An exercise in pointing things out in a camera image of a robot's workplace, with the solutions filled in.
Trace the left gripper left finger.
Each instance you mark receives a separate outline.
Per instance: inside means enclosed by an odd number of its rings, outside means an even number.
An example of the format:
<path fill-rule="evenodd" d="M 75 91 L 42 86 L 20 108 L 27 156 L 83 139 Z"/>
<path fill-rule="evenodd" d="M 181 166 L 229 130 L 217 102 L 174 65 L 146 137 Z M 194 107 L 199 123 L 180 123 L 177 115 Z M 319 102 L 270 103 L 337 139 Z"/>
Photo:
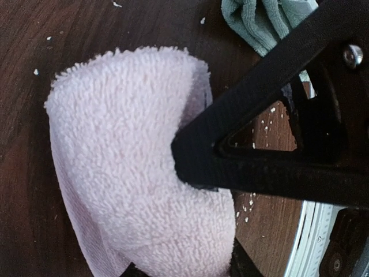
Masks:
<path fill-rule="evenodd" d="M 120 277 L 144 277 L 144 272 L 138 269 L 134 263 L 130 263 Z"/>

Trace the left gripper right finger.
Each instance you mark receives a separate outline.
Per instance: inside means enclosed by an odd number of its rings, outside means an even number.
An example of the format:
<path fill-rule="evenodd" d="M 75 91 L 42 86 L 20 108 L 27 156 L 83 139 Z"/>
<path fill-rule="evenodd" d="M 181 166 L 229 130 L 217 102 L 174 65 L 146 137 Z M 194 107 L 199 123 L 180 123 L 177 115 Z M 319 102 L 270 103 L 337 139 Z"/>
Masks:
<path fill-rule="evenodd" d="M 237 239 L 234 240 L 230 265 L 230 277 L 263 277 Z"/>

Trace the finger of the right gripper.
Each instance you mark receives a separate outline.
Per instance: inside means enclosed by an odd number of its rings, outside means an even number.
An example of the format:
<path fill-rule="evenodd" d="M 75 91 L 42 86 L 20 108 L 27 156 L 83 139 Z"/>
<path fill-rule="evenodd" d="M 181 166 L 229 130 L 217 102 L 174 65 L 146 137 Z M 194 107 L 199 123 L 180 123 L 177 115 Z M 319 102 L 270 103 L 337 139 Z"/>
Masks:
<path fill-rule="evenodd" d="M 368 207 L 368 2 L 323 1 L 172 153 L 196 188 Z"/>

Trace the pink towel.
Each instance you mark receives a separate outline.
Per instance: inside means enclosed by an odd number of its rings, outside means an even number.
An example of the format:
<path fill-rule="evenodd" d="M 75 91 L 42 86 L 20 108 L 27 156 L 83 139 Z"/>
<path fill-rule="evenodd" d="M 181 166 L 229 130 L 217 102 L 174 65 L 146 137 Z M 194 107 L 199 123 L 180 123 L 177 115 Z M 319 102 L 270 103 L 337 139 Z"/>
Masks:
<path fill-rule="evenodd" d="M 178 179 L 171 142 L 212 102 L 206 62 L 176 47 L 109 51 L 58 74 L 45 102 L 63 202 L 94 276 L 228 276 L 231 192 Z"/>

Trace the green towel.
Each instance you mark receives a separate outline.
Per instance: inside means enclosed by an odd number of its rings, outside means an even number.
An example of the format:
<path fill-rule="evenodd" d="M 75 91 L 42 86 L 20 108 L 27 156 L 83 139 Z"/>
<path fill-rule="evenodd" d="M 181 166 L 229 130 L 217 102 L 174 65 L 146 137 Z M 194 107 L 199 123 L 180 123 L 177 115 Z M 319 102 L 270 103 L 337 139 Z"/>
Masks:
<path fill-rule="evenodd" d="M 310 0 L 222 0 L 228 26 L 264 57 L 318 8 Z"/>

